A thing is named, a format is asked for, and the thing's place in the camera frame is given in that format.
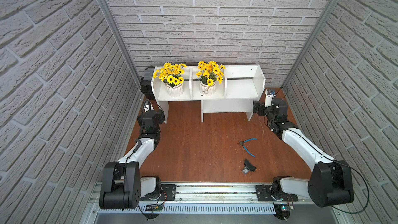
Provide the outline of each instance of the brick wallpaper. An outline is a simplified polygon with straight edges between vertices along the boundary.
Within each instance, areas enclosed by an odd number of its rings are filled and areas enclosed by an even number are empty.
[[[139,72],[164,62],[261,64],[280,86],[328,0],[107,0]]]
[[[0,0],[0,223],[77,223],[137,88],[96,0]]]
[[[288,85],[305,134],[362,172],[358,223],[398,222],[398,0],[340,0]],[[353,172],[359,211],[366,202]]]

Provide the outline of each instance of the lower shelf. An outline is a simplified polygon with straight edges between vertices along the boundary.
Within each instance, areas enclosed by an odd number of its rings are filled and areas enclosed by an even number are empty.
[[[253,99],[222,99],[203,101],[202,111],[207,112],[252,112]]]

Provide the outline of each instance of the black cable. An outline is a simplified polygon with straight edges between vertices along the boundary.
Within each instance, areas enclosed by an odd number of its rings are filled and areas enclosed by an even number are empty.
[[[348,166],[348,165],[343,164],[343,163],[339,163],[339,162],[337,162],[336,160],[332,160],[332,159],[330,159],[330,158],[328,158],[328,157],[325,157],[321,152],[319,152],[317,149],[315,149],[315,148],[314,148],[305,138],[303,138],[300,134],[298,134],[298,133],[295,132],[295,131],[289,130],[289,129],[287,129],[287,130],[288,130],[288,131],[291,131],[291,132],[294,132],[294,133],[296,133],[297,135],[299,135],[302,139],[304,139],[314,150],[316,150],[316,151],[317,151],[319,154],[321,154],[324,158],[326,158],[326,159],[328,159],[328,160],[330,160],[330,161],[332,161],[332,162],[334,162],[334,163],[340,164],[340,166],[345,166],[345,167],[348,167],[348,168],[350,168],[351,170],[355,171],[356,173],[359,174],[359,176],[360,176],[360,177],[362,178],[362,180],[365,182],[366,191],[368,192],[368,196],[367,196],[367,198],[366,198],[366,204],[365,204],[365,206],[364,206],[360,211],[357,211],[357,212],[347,212],[347,211],[341,210],[341,209],[339,209],[339,208],[336,208],[336,207],[334,207],[334,206],[332,206],[332,208],[337,209],[338,211],[341,211],[341,212],[344,212],[344,213],[347,213],[347,214],[359,214],[359,213],[362,213],[363,211],[365,211],[366,207],[367,207],[368,204],[369,204],[369,187],[368,187],[368,184],[367,184],[365,178],[362,176],[362,174],[361,174],[359,171],[357,171],[356,169],[354,169],[353,167],[351,167],[351,166]]]

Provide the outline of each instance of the white vase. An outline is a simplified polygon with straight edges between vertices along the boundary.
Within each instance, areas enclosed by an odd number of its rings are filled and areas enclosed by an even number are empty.
[[[182,86],[182,83],[177,86],[174,86],[174,87],[170,87],[169,84],[166,83],[165,86],[166,86],[167,93],[171,97],[181,96],[182,93],[184,92],[184,87]]]
[[[216,92],[216,83],[209,87],[208,85],[203,84],[202,81],[200,81],[200,92],[202,96],[211,96]]]

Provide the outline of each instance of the pliers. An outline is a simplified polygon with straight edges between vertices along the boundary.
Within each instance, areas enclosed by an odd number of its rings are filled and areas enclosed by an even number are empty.
[[[238,144],[239,145],[241,145],[241,146],[243,146],[243,148],[245,148],[245,150],[249,153],[249,155],[251,155],[252,157],[256,157],[256,156],[254,156],[253,154],[251,154],[248,150],[247,150],[247,148],[245,147],[245,143],[246,142],[249,142],[249,141],[251,141],[251,140],[257,140],[257,138],[249,138],[248,140],[246,140],[246,141],[239,141],[238,140]]]

